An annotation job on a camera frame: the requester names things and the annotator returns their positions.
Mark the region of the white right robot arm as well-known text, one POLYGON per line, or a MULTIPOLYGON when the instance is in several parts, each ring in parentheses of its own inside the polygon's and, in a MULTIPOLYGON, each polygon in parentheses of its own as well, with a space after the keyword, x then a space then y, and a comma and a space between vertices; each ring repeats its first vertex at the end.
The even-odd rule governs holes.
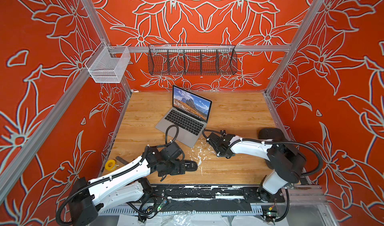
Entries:
POLYGON ((272 201, 281 188, 298 183, 301 177, 319 172, 324 164, 319 152, 298 142, 249 139, 215 131, 204 137, 218 157, 229 159, 236 154, 245 154, 270 162, 273 171, 262 180, 257 191, 257 198, 263 202, 272 201), (307 158, 296 146, 306 148, 315 154, 318 159, 315 169, 303 172, 307 158))

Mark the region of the black wireless mouse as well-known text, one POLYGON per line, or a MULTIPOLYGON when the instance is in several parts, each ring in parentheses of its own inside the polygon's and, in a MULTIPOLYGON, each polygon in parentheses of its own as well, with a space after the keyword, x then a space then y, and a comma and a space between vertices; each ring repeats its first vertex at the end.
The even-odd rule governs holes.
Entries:
POLYGON ((184 166, 186 172, 195 172, 198 170, 198 164, 195 161, 185 160, 184 166))

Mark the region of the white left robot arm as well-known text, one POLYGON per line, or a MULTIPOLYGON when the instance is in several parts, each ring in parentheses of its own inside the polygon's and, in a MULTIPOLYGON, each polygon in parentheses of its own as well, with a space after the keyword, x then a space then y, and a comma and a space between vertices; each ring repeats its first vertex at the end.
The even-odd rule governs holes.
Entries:
POLYGON ((153 189, 146 177, 154 172, 162 179, 186 172, 185 153, 177 143, 146 146, 141 156, 112 173, 79 179, 57 209, 57 224, 86 226, 106 210, 151 198, 153 189))

